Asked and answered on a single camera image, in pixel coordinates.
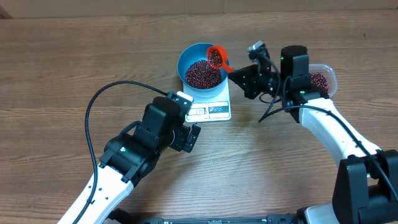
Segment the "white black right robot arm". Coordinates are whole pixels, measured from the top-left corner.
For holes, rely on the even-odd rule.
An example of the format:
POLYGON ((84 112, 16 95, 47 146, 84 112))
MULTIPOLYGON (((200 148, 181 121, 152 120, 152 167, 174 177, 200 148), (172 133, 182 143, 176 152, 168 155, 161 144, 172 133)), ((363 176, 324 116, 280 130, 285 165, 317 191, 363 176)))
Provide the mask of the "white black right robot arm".
POLYGON ((280 66, 266 45, 248 49, 252 65, 229 73, 246 98, 264 93, 323 145, 338 173, 332 200, 295 214, 269 215, 267 223, 390 223, 397 220, 397 151, 383 151, 342 117, 332 97, 338 89, 333 69, 310 63, 306 47, 281 51, 280 66))

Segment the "red scoop with blue handle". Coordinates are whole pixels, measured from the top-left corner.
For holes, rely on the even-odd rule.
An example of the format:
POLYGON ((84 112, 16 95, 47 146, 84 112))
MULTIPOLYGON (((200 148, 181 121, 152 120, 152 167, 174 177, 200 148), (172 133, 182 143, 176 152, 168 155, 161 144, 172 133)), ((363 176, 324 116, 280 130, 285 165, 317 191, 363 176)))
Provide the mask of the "red scoop with blue handle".
POLYGON ((234 68, 229 66, 227 51, 221 45, 212 45, 208 47, 206 57, 211 67, 215 69, 222 68, 228 73, 234 71, 234 68))

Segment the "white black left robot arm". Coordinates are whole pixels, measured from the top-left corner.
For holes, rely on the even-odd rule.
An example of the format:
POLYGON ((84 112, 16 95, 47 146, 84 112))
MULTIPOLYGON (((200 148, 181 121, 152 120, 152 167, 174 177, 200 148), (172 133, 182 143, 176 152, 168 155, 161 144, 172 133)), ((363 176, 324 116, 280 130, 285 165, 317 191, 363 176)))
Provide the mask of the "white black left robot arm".
POLYGON ((193 97, 181 91, 158 96, 146 106, 142 121, 126 126, 107 142, 97 173, 60 219, 60 223, 103 223, 156 166, 168 148, 191 152, 200 127, 184 125, 193 97))

